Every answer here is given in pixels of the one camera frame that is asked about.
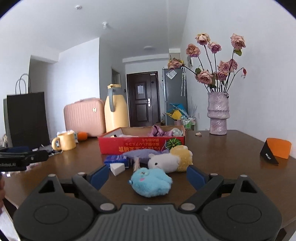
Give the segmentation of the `person's left hand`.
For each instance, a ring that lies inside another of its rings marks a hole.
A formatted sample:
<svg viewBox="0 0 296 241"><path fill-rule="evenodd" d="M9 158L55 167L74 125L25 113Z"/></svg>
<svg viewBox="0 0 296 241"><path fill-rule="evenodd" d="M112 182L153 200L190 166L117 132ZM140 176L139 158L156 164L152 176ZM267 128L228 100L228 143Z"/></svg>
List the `person's left hand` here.
<svg viewBox="0 0 296 241"><path fill-rule="evenodd" d="M4 198L5 198L5 189L4 189L4 186L5 186L5 180L4 180L4 177L1 175L0 176L0 209L2 209L3 205L4 205Z"/></svg>

